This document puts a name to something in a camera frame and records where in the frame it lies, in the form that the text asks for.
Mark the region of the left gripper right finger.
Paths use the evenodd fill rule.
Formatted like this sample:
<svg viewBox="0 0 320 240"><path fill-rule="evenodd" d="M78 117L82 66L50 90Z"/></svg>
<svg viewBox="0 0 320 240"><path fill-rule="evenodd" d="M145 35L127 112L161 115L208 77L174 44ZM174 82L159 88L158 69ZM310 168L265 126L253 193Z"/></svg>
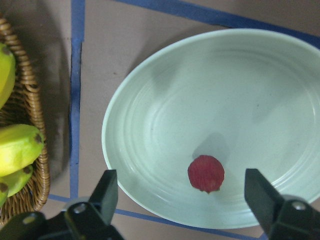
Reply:
<svg viewBox="0 0 320 240"><path fill-rule="evenodd" d="M258 169L245 170L244 198L269 240L320 238L320 212L302 198L280 194Z"/></svg>

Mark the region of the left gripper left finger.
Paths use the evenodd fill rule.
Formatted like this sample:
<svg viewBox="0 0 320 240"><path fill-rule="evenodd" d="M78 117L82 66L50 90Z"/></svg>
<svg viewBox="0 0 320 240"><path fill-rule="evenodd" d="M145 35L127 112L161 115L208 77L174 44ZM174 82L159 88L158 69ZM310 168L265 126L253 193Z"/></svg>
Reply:
<svg viewBox="0 0 320 240"><path fill-rule="evenodd" d="M46 219L41 212L14 216L0 231L2 240L121 240L111 224L118 203L116 170L106 170L87 201L70 204Z"/></svg>

